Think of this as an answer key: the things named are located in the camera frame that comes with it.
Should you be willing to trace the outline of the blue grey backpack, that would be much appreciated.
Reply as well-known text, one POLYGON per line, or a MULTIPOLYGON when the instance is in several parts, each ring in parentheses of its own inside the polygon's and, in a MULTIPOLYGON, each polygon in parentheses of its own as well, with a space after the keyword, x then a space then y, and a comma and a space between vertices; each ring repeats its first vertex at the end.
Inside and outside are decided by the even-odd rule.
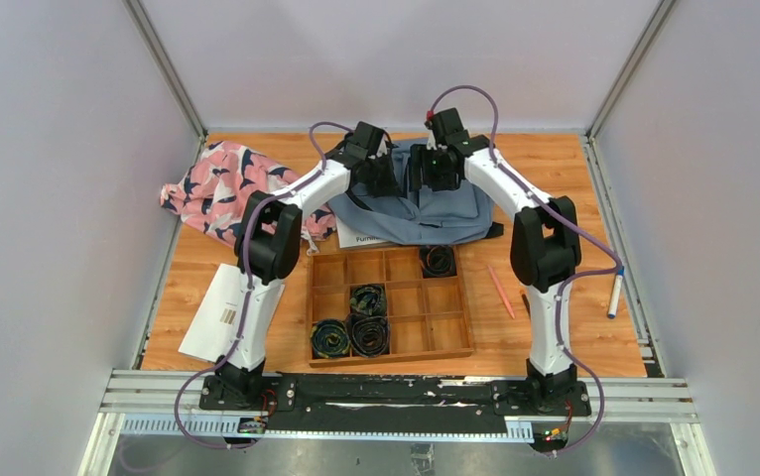
POLYGON ((457 190, 409 190, 410 147, 425 143, 424 138, 403 140, 392 150, 401 196, 340 194, 327 203, 335 219, 392 245, 459 245, 503 236, 504 225, 493 217, 493 200, 466 180, 457 190))

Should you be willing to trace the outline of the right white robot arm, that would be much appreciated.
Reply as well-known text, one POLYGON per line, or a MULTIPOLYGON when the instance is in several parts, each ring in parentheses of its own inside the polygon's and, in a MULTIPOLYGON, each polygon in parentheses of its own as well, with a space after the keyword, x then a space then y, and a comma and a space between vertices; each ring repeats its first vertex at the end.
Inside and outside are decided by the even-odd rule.
POLYGON ((566 355, 573 277, 581 261, 575 206, 551 197, 518 173, 483 135, 471 135, 456 109, 429 111, 426 144, 411 149, 413 189, 456 190, 468 182, 513 219, 510 264, 530 302, 532 347, 524 385, 532 410, 550 414, 577 382, 566 355))

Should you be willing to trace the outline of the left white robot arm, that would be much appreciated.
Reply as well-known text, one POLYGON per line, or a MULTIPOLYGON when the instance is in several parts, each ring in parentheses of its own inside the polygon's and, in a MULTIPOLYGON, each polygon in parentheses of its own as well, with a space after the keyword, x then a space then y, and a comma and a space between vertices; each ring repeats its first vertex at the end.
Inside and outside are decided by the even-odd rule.
POLYGON ((235 336, 213 369, 225 397, 240 410, 253 409, 262 400, 266 335, 284 279, 298 263, 305 219, 355 184, 382 177, 384 172, 375 168, 391 157, 389 134, 362 121, 332 150, 323 151, 314 132, 334 125, 321 121, 311 127, 319 162, 309 173, 274 192, 254 192, 244 211, 235 254, 246 284, 235 336))

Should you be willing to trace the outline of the white furniture book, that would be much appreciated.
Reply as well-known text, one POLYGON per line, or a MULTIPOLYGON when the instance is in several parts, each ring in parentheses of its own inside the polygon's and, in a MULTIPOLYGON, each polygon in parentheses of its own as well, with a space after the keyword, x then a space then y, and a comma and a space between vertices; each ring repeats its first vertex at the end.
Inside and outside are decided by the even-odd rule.
POLYGON ((354 230, 339 218, 336 219, 336 235, 338 247, 344 250, 368 249, 392 245, 392 242, 388 240, 354 230))

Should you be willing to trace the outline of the rolled black belt top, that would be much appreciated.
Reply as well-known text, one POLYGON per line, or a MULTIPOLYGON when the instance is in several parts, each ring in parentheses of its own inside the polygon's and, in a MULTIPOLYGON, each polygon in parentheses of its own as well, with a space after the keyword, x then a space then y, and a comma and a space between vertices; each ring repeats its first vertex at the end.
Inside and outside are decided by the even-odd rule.
POLYGON ((448 245, 420 247, 419 260, 424 278, 447 278, 457 275, 455 254, 448 245))

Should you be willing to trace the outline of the pink pen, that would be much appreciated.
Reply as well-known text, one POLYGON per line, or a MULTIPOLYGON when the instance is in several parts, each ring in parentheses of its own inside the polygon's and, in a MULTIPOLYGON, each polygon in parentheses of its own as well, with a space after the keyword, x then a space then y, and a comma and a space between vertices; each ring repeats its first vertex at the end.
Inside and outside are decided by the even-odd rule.
POLYGON ((511 303, 511 300, 509 299, 509 297, 508 297, 508 295, 507 295, 504 287, 502 286, 502 283, 500 282, 499 277, 498 277, 495 269, 492 266, 487 265, 486 266, 486 270, 488 271, 490 279, 491 279, 491 281, 492 281, 492 283, 493 283, 493 285, 495 287, 495 290, 498 293, 498 295, 500 297, 500 300, 501 300, 503 306, 505 307, 508 315, 512 319, 515 319, 516 318, 516 313, 514 311, 513 305, 511 303))

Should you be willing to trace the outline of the rolled green belt middle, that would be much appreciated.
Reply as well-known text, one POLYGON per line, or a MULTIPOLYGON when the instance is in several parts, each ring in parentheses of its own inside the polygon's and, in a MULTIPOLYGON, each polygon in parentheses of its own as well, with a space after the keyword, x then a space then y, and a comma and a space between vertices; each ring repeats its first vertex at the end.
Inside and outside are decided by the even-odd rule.
POLYGON ((349 298, 353 313, 366 316, 385 316, 388 300, 385 287, 381 284, 365 284, 354 287, 349 298))

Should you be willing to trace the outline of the wooden compartment tray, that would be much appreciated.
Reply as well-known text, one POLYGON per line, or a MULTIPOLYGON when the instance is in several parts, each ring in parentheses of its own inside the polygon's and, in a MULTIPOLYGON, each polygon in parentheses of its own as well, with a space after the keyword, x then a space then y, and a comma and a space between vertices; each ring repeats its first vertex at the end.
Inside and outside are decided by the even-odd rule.
POLYGON ((469 357, 474 352, 465 282, 457 250, 457 275, 424 278, 420 247, 392 247, 318 254, 309 259, 308 327, 309 364, 313 368, 365 366, 392 362, 469 357), (391 326, 390 352, 374 358, 353 353, 337 359, 313 357, 313 325, 324 319, 345 324, 353 312, 351 290, 359 285, 385 287, 391 326))

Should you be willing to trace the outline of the dark red pen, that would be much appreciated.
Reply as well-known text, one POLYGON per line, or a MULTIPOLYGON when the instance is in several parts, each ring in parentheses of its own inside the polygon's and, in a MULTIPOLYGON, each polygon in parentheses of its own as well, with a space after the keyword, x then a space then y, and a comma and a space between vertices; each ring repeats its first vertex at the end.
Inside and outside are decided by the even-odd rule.
POLYGON ((526 313, 531 318, 531 305, 530 305, 530 302, 528 300, 528 297, 527 297, 527 295, 524 292, 520 292, 520 296, 521 296, 521 300, 522 300, 523 306, 524 306, 524 308, 526 310, 526 313))

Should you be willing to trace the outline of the pink patterned cloth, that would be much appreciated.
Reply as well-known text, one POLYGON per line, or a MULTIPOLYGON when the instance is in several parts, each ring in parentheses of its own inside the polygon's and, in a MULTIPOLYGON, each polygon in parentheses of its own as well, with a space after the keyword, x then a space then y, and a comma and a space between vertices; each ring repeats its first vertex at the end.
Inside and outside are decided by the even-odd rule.
POLYGON ((184 225, 233 247, 251 194, 273 193, 298 178, 251 148, 220 141, 206 146, 179 182, 162 187, 160 205, 184 225))

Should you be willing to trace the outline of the rolled dark belt bottom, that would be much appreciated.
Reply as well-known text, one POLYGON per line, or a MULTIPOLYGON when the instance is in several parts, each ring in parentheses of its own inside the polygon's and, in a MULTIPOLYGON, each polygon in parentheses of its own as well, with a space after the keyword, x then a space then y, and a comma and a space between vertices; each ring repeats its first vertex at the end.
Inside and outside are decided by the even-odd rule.
POLYGON ((352 313, 345 325, 354 354, 374 358, 390 352, 391 326, 387 316, 352 313))

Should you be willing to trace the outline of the rolled green belt bottom-left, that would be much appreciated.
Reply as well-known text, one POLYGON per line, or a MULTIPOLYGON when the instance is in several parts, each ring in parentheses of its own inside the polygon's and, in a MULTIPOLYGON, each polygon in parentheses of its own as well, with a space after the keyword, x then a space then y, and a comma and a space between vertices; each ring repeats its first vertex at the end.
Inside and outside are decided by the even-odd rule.
POLYGON ((343 321, 324 319, 316 322, 310 336, 313 357, 337 359, 348 357, 351 352, 350 338, 343 321))

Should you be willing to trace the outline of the white blue marker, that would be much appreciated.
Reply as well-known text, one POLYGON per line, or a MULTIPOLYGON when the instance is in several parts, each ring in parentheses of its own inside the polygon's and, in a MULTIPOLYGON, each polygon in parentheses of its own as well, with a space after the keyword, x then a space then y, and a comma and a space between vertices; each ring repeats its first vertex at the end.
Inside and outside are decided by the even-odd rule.
POLYGON ((625 268, 620 268, 614 275, 611 294, 608 303, 607 317, 614 319, 617 316, 619 303, 622 295, 625 268))

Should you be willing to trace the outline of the white paper booklet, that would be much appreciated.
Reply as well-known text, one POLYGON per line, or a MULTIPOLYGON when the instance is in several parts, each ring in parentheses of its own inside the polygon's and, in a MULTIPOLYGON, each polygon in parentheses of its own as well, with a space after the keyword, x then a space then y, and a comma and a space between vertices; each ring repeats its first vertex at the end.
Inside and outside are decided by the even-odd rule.
POLYGON ((220 264, 179 352, 203 362, 216 363, 236 340, 241 318, 250 319, 253 302, 247 276, 236 266, 220 264))

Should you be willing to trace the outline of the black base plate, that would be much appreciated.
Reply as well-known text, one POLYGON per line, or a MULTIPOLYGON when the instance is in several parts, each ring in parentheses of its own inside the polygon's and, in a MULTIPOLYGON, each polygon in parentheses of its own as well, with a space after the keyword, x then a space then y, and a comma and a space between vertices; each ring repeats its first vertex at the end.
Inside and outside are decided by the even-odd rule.
POLYGON ((198 406, 261 410, 271 430, 345 434, 486 434, 504 431, 506 417, 565 422, 591 414, 582 382, 550 391, 530 379, 419 375, 270 374, 247 395, 208 376, 198 406))

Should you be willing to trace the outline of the aluminium rail frame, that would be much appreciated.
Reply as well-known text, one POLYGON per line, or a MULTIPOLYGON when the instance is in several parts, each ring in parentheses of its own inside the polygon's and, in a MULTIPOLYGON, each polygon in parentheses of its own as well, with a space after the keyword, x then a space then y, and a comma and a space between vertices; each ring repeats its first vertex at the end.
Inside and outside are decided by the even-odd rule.
MULTIPOLYGON (((465 376, 473 378, 521 379, 465 376)), ((106 427, 111 435, 124 431, 176 434, 184 422, 196 437, 240 434, 241 423, 261 414, 258 411, 205 411, 199 397, 205 378, 191 372, 115 370, 106 386, 95 426, 106 427)), ((576 416, 574 422, 665 423, 676 442, 677 453, 688 475, 715 472, 698 421, 690 389, 683 379, 671 378, 581 378, 586 385, 590 416, 576 416)), ((413 442, 520 443, 541 438, 543 423, 558 423, 551 417, 508 416, 506 428, 486 434, 356 433, 293 430, 265 430, 270 438, 330 439, 413 442)))

